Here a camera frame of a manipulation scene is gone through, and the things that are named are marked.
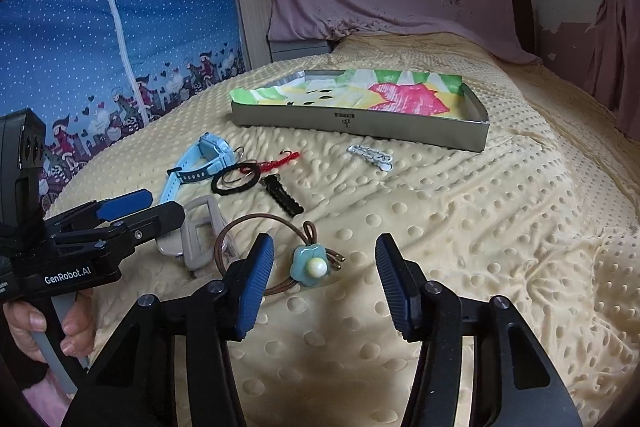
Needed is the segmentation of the grey tray box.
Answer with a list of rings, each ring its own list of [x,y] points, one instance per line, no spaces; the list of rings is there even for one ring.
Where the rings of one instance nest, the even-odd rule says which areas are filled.
[[[489,116],[477,95],[463,82],[460,119],[324,106],[242,105],[231,101],[232,120],[238,126],[346,132],[480,153],[486,145]]]

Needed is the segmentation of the silver snap hair clip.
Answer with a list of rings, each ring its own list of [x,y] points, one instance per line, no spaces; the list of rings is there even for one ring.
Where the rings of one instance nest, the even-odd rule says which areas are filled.
[[[378,167],[383,172],[390,172],[394,168],[394,158],[392,155],[375,150],[375,148],[363,145],[352,144],[347,147],[349,153],[357,155],[369,164]]]

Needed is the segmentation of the beige hair claw clip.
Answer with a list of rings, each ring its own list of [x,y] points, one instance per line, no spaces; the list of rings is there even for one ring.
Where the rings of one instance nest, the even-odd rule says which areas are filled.
[[[162,255],[180,258],[186,269],[195,272],[213,262],[216,238],[227,221],[213,195],[192,199],[183,209],[186,217],[181,227],[155,243]]]

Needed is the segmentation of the colourful drawing paper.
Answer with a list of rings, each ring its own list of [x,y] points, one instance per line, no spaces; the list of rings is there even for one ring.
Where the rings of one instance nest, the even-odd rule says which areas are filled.
[[[462,117],[464,82],[457,75],[391,69],[308,69],[256,89],[236,88],[242,105],[336,107]]]

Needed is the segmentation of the blue dotted wardrobe cover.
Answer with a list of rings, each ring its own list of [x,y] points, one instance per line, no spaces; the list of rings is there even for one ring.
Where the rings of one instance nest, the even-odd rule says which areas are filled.
[[[102,150],[244,69],[235,0],[1,1],[1,109],[46,126],[43,208]]]

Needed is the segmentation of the black comb clip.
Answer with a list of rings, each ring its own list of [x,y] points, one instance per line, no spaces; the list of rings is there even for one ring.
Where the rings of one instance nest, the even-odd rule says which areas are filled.
[[[277,205],[288,215],[290,218],[295,218],[301,215],[305,209],[297,202],[288,192],[280,181],[280,176],[277,174],[270,174],[269,176],[263,176],[259,180],[268,195],[277,203]]]

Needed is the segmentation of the cream dotted blanket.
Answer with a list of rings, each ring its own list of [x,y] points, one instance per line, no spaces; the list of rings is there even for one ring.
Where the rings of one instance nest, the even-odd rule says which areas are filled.
[[[411,69],[461,76],[487,109],[479,154],[367,139],[394,167],[349,153],[349,134],[239,128],[229,93],[302,69]],[[639,147],[589,95],[544,66],[512,65],[450,35],[350,38],[333,53],[273,63],[207,89],[119,142],[52,205],[146,188],[204,132],[271,159],[320,241],[346,261],[326,283],[262,304],[230,348],[252,426],[396,426],[419,360],[390,319],[374,243],[390,233],[425,275],[458,295],[508,297],[546,349],[582,422],[639,389]]]

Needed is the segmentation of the flower hair tie brown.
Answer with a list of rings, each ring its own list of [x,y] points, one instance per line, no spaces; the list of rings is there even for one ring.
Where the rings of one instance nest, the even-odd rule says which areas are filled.
[[[302,245],[297,246],[292,254],[288,277],[277,285],[265,290],[265,296],[274,296],[289,291],[295,285],[314,287],[322,279],[327,277],[331,271],[340,271],[346,258],[331,248],[326,248],[320,244],[318,230],[314,222],[305,221],[300,228],[297,228],[291,221],[268,212],[254,212],[236,218],[225,225],[217,233],[214,247],[213,259],[221,275],[226,274],[227,268],[222,260],[222,246],[227,234],[237,225],[250,220],[271,220],[279,222],[290,229],[302,241]]]

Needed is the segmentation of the pink window curtain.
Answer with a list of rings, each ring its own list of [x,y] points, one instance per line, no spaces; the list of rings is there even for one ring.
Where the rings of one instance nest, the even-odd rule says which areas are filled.
[[[639,0],[602,0],[585,90],[639,140]]]

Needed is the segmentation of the light blue smartwatch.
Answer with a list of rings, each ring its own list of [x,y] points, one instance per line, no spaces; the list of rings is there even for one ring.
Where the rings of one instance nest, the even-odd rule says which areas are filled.
[[[236,154],[231,145],[220,136],[205,132],[167,171],[160,203],[175,200],[184,184],[212,179],[216,173],[235,163]]]

